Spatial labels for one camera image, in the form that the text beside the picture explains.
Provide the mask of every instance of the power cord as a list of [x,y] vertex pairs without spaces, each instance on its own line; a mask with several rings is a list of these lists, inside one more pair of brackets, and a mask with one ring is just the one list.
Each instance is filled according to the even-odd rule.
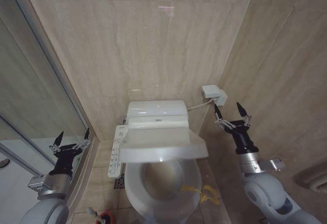
[[188,108],[188,110],[193,110],[193,109],[200,108],[200,107],[202,107],[204,105],[207,105],[207,104],[211,103],[212,101],[213,101],[213,99],[211,98],[208,102],[203,103],[203,104],[200,104],[200,105],[197,105],[197,106],[194,106],[194,107],[190,107],[190,108]]

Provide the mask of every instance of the toilet lid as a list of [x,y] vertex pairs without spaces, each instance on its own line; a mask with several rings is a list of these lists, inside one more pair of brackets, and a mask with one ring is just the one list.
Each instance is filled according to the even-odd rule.
[[129,130],[120,144],[121,163],[165,162],[208,157],[205,141],[189,128]]

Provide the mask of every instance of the toilet brush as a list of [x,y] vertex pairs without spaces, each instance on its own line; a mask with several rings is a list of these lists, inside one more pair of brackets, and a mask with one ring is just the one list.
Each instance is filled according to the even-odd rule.
[[97,220],[96,224],[116,224],[115,218],[110,211],[105,211],[101,215],[98,215],[93,208],[88,207],[87,213]]

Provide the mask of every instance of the silver metal joint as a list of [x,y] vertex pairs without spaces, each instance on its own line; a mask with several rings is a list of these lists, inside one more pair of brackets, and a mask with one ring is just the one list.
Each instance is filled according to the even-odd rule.
[[90,145],[90,143],[91,143],[90,137],[88,137],[87,139],[83,139],[80,143],[73,146],[73,149],[75,149],[75,150],[78,150],[78,149],[84,150]]
[[247,126],[247,127],[250,127],[251,126],[251,124],[250,124],[251,116],[246,115],[242,119],[244,120],[244,126]]
[[260,160],[258,153],[240,155],[242,173],[264,173],[268,170],[281,170],[284,167],[281,159]]
[[216,122],[215,122],[219,127],[221,128],[229,128],[230,130],[235,129],[236,126],[233,125],[232,123],[230,123],[229,121],[222,119],[222,118],[217,118]]
[[38,200],[51,197],[65,199],[69,193],[71,177],[67,174],[39,175],[32,177],[28,187],[38,193]]
[[52,152],[55,154],[56,152],[60,152],[61,149],[56,145],[50,145],[49,148],[52,150]]

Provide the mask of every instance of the bidet control panel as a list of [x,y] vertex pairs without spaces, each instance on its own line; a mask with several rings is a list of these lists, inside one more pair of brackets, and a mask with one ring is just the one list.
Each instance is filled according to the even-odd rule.
[[111,157],[109,161],[109,178],[119,178],[122,173],[122,164],[119,161],[119,145],[124,140],[127,130],[127,125],[116,126],[111,150]]

